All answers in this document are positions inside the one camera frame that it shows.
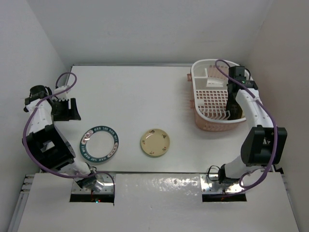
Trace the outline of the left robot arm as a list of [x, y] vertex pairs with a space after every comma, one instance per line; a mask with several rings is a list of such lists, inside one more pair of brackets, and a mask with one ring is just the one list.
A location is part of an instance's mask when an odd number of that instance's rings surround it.
[[24, 111], [31, 118], [26, 126], [25, 139], [28, 152], [41, 170], [71, 177], [82, 189], [94, 189], [97, 177], [93, 168], [76, 159], [75, 152], [56, 127], [56, 121], [81, 120], [76, 100], [53, 97], [50, 88], [37, 85], [25, 99]]

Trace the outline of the brown plate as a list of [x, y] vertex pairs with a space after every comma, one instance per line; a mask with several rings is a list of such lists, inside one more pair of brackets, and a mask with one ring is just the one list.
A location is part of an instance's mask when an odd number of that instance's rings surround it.
[[236, 102], [235, 97], [232, 94], [228, 95], [226, 111], [229, 112], [228, 120], [237, 120], [242, 118], [242, 108]]

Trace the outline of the dark rimmed plate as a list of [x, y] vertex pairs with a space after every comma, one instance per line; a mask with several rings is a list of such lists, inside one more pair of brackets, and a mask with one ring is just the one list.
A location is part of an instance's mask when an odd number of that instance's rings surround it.
[[82, 157], [91, 163], [110, 160], [119, 147], [119, 137], [115, 130], [107, 126], [89, 129], [81, 138], [79, 149]]

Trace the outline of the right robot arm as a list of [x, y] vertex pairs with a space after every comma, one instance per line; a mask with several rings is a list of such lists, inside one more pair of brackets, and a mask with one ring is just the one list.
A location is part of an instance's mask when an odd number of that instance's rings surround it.
[[280, 162], [287, 139], [287, 130], [277, 127], [260, 100], [256, 82], [247, 79], [245, 72], [243, 66], [228, 69], [226, 111], [230, 114], [229, 120], [245, 116], [251, 129], [240, 148], [240, 155], [219, 169], [220, 184], [241, 182], [245, 175], [263, 168], [264, 173], [255, 184], [261, 183], [271, 166]]

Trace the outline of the beige plate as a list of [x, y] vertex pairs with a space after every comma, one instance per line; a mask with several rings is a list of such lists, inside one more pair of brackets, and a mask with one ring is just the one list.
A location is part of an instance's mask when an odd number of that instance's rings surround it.
[[150, 157], [160, 157], [170, 148], [170, 137], [162, 129], [149, 129], [140, 139], [143, 152]]

